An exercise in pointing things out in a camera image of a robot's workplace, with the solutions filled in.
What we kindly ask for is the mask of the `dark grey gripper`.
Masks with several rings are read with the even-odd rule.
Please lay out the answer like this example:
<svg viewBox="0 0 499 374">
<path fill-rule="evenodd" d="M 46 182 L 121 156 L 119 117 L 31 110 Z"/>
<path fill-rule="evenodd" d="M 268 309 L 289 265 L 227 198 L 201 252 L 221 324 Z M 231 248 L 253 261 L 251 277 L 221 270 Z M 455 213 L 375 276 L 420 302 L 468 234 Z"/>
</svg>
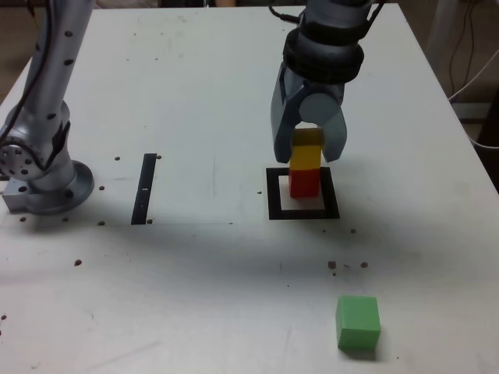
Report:
<svg viewBox="0 0 499 374">
<path fill-rule="evenodd" d="M 325 93 L 313 93 L 301 102 L 302 88 Z M 271 100 L 271 130 L 277 162 L 289 162 L 292 134 L 300 117 L 303 122 L 322 129 L 322 151 L 326 162 L 340 158 L 347 140 L 347 128 L 340 105 L 343 103 L 344 93 L 344 84 L 315 83 L 294 73 L 286 64 L 281 64 Z"/>
</svg>

